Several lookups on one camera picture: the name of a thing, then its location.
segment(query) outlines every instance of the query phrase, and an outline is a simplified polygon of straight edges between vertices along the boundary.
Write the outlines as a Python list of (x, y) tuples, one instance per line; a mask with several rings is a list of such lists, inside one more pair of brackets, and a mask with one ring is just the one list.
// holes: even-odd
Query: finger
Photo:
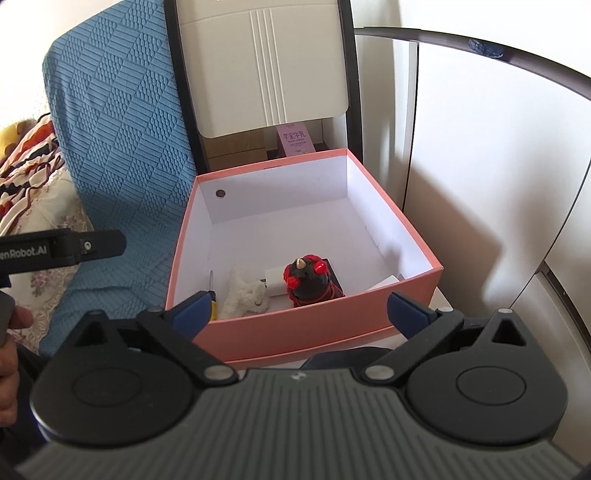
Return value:
[(31, 311), (18, 305), (15, 306), (8, 322), (8, 328), (29, 328), (32, 324), (33, 314)]
[(17, 422), (18, 404), (13, 403), (10, 408), (0, 410), (0, 427), (10, 427)]
[(6, 343), (0, 347), (0, 377), (8, 377), (18, 369), (17, 344), (11, 335), (6, 335)]
[(18, 372), (4, 378), (0, 378), (0, 410), (12, 407), (17, 401), (18, 383), (20, 376)]

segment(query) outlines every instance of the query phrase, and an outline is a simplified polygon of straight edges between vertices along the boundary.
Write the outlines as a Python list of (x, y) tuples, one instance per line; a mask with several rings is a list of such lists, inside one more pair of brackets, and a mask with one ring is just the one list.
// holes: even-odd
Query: screw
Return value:
[(372, 365), (365, 369), (365, 376), (370, 380), (389, 380), (394, 376), (394, 370), (388, 365)]
[(221, 382), (223, 380), (227, 380), (228, 378), (232, 378), (234, 370), (227, 365), (212, 365), (207, 367), (204, 373), (205, 378), (208, 380)]

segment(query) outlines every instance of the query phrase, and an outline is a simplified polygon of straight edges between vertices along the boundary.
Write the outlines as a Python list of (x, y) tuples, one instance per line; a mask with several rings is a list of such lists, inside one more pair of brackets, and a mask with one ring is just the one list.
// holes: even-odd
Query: blue blanket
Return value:
[(164, 304), (196, 172), (181, 115), (161, 0), (125, 0), (58, 38), (43, 64), (57, 138), (95, 229), (127, 237), (122, 257), (83, 264), (41, 352), (81, 316), (134, 317)]

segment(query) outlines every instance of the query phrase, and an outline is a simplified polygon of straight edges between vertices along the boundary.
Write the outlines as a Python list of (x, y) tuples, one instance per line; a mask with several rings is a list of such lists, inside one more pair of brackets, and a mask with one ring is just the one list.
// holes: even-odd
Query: open box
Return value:
[[(344, 298), (295, 309), (272, 297), (266, 313), (210, 322), (195, 342), (236, 368), (363, 345), (396, 334), (390, 292), (428, 305), (443, 269), (351, 152), (331, 150), (198, 176), (166, 308), (208, 290), (213, 271), (219, 309), (234, 266), (252, 281), (307, 254), (329, 259)], [(368, 291), (391, 275), (400, 282)]]

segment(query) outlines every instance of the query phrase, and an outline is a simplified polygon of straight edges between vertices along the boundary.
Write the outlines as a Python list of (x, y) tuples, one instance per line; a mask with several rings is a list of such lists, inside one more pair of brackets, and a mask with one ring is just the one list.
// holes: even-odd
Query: white plush toy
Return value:
[(247, 312), (264, 313), (269, 308), (269, 299), (265, 295), (265, 284), (260, 280), (245, 282), (241, 271), (233, 268), (230, 272), (230, 287), (226, 301), (218, 319), (233, 319), (246, 315)]

